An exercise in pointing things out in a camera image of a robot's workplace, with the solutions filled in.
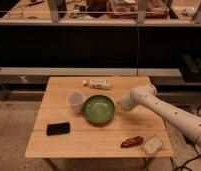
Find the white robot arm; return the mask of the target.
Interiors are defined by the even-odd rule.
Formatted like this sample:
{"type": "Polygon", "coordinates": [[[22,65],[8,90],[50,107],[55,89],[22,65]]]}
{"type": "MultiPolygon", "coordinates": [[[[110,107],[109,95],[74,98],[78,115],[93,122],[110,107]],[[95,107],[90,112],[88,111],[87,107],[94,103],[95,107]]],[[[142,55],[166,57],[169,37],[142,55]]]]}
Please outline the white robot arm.
{"type": "Polygon", "coordinates": [[[136,86],[119,98],[118,109],[130,112],[138,105],[142,105],[168,121],[201,147],[201,118],[160,100],[156,93],[153,84],[136,86]]]}

